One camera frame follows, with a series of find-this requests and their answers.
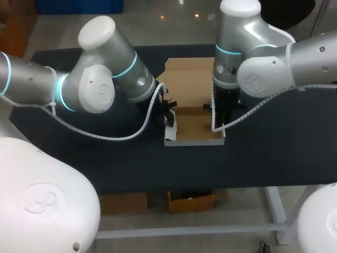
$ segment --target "blue led ring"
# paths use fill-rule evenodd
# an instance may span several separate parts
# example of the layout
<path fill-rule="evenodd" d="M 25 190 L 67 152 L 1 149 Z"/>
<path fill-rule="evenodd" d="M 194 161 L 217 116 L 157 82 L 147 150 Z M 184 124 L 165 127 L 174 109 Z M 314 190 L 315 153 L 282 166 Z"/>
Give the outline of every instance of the blue led ring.
<path fill-rule="evenodd" d="M 6 82 L 6 86 L 4 88 L 4 90 L 2 91 L 1 95 L 5 95 L 8 87 L 9 87 L 9 83 L 11 82 L 11 78 L 12 78 L 12 66 L 11 66 L 11 61 L 9 60 L 7 54 L 5 54 L 4 52 L 1 52 L 7 61 L 7 65 L 8 65 L 8 76 L 7 76 L 7 82 Z"/>
<path fill-rule="evenodd" d="M 66 74 L 64 77 L 62 77 L 62 78 L 60 79 L 60 81 L 59 81 L 59 83 L 58 83 L 58 93 L 60 94 L 60 99 L 61 99 L 61 102 L 63 103 L 64 107 L 66 107 L 69 111 L 75 112 L 74 110 L 70 109 L 70 108 L 66 105 L 66 103 L 65 103 L 64 100 L 63 100 L 63 96 L 62 96 L 62 86 L 63 86 L 63 83 L 64 83 L 64 81 L 65 81 L 65 79 L 66 79 L 66 77 L 67 77 L 68 75 L 69 75 L 69 73 Z"/>
<path fill-rule="evenodd" d="M 242 54 L 242 53 L 239 53 L 239 52 L 230 52 L 230 51 L 223 50 L 217 44 L 215 46 L 219 51 L 221 51 L 222 53 L 225 53 L 225 54 L 232 54 L 232 55 L 241 55 Z"/>
<path fill-rule="evenodd" d="M 127 72 L 129 72 L 133 68 L 133 66 L 135 65 L 135 63 L 137 61 L 137 52 L 135 52 L 135 53 L 136 53 L 135 58 L 133 59 L 133 62 L 131 63 L 130 67 L 128 67 L 126 70 L 124 70 L 121 74 L 113 75 L 111 77 L 112 79 L 121 77 L 122 75 L 125 75 Z"/>

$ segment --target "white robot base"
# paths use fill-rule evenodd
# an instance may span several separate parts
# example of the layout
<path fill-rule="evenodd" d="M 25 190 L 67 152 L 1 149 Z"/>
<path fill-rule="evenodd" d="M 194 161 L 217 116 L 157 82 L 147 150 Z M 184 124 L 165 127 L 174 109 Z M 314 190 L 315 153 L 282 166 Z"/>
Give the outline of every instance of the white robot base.
<path fill-rule="evenodd" d="M 0 138 L 0 161 L 0 252 L 86 252 L 101 214 L 91 183 L 19 139 Z"/>

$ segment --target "blue bin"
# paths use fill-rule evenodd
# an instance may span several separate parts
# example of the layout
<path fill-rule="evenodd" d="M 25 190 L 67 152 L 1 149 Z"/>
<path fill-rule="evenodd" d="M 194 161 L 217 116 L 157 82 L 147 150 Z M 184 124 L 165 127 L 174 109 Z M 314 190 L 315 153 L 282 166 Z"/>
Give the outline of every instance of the blue bin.
<path fill-rule="evenodd" d="M 118 14 L 124 0 L 35 0 L 39 14 Z"/>

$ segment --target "metal table frame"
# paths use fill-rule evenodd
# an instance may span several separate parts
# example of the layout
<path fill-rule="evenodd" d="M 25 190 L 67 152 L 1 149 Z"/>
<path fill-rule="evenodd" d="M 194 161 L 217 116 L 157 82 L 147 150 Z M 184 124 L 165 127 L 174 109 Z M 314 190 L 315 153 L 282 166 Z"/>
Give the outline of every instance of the metal table frame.
<path fill-rule="evenodd" d="M 297 217 L 303 203 L 318 187 L 319 186 L 307 186 L 288 217 L 285 214 L 277 187 L 265 187 L 270 212 L 273 218 L 273 223 L 270 224 L 257 226 L 202 226 L 99 231 L 95 239 L 276 231 L 278 243 L 280 245 L 288 245 L 296 238 Z"/>

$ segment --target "cardboard flap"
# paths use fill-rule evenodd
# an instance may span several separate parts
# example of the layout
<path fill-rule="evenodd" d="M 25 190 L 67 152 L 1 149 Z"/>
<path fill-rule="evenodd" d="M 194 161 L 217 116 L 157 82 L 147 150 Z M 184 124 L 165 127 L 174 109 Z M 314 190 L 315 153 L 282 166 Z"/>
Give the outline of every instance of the cardboard flap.
<path fill-rule="evenodd" d="M 157 79 L 165 83 L 165 99 L 177 101 L 178 107 L 202 107 L 211 100 L 214 58 L 168 59 L 165 72 Z"/>

